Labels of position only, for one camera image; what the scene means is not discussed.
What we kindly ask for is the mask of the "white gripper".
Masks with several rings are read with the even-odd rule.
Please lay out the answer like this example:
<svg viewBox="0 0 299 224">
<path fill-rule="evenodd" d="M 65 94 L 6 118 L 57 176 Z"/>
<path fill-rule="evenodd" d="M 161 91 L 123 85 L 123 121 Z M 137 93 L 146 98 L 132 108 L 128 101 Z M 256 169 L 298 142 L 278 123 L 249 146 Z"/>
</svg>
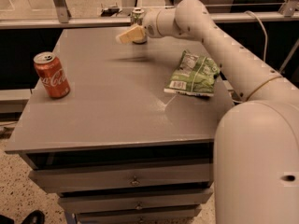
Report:
<svg viewBox="0 0 299 224">
<path fill-rule="evenodd" d="M 132 25 L 128 30 L 116 36 L 116 40 L 121 44 L 136 43 L 142 44 L 150 38 L 161 38 L 158 31 L 157 19 L 160 11 L 158 9 L 148 10 L 143 18 L 143 27 L 140 25 Z"/>
</svg>

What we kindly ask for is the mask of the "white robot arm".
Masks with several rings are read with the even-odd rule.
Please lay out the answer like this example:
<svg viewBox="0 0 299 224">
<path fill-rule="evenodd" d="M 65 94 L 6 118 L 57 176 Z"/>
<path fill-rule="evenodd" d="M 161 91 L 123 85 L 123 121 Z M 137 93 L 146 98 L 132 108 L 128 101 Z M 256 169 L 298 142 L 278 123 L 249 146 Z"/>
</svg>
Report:
<svg viewBox="0 0 299 224">
<path fill-rule="evenodd" d="M 217 224 L 299 224 L 299 90 L 227 35 L 198 0 L 153 9 L 121 43 L 173 36 L 203 44 L 241 98 L 214 141 Z"/>
</svg>

